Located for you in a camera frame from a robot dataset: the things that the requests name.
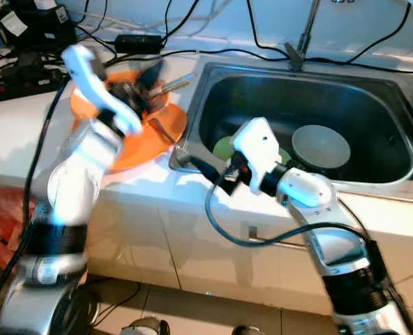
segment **orange plate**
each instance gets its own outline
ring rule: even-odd
[[[109,75],[107,81],[133,81],[138,73],[139,71],[115,73]],[[155,97],[151,104],[153,111],[142,122],[143,132],[139,136],[131,135],[126,137],[123,152],[112,166],[111,171],[118,172],[130,169],[153,160],[172,146],[171,141],[158,130],[158,127],[149,122],[154,117],[159,120],[163,128],[174,140],[180,140],[187,122],[185,112],[178,105],[168,103],[168,94]],[[77,128],[81,119],[92,118],[98,114],[96,107],[80,95],[75,94],[75,90],[73,90],[70,97],[70,108],[75,115],[73,130]]]

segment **sink basin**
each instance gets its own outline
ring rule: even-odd
[[[253,117],[267,118],[293,157],[297,128],[318,124],[340,133],[351,148],[349,161],[320,171],[334,181],[413,179],[413,110],[395,82],[208,63],[188,110],[183,146],[222,170],[225,163],[211,153],[215,143]],[[174,157],[170,165],[192,170]]]

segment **black electronic device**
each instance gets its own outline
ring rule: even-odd
[[[45,69],[37,52],[21,54],[16,64],[0,70],[0,101],[56,91],[65,73]]]
[[[159,54],[163,48],[159,35],[118,35],[114,46],[117,52],[131,54]]]
[[[62,5],[47,10],[4,6],[0,9],[0,35],[18,52],[56,51],[77,42],[74,24]]]

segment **cabinet door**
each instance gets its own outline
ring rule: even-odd
[[[285,224],[283,230],[291,230],[296,227],[296,223],[291,219]],[[279,234],[273,227],[258,229],[257,236],[266,239]],[[321,276],[318,274],[312,258],[304,247],[301,235],[288,239],[277,244],[280,254],[280,274],[279,287],[283,290],[283,295],[277,297],[277,306],[305,311],[309,313],[319,313],[329,315],[332,312],[331,302],[327,296]],[[303,250],[292,248],[288,243],[302,245]]]
[[[283,306],[287,295],[282,287],[281,248],[245,248],[233,244],[214,230],[203,207],[173,207],[160,209],[160,213],[183,290]],[[219,211],[215,216],[231,235],[245,240],[248,226],[255,224],[239,213],[228,216]],[[280,218],[276,220],[279,234],[287,228]],[[270,224],[257,222],[257,226],[264,230]]]
[[[89,226],[89,271],[179,288],[158,210],[103,192]]]

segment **floor tile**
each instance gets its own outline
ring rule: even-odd
[[[278,335],[280,310],[258,304],[151,286],[143,316],[166,320],[172,334],[231,335],[237,325]]]
[[[283,335],[334,335],[336,326],[329,316],[283,309]]]
[[[101,310],[128,298],[136,291],[138,286],[137,283],[132,281],[122,281],[120,279],[107,279],[104,281],[103,278],[97,276],[91,276],[87,282],[92,283],[87,288],[100,296],[103,302]],[[91,334],[119,334],[121,328],[141,318],[148,292],[149,285],[141,284],[137,295],[111,312],[102,323],[96,326]],[[98,320],[101,320],[104,316],[105,314],[101,315]]]

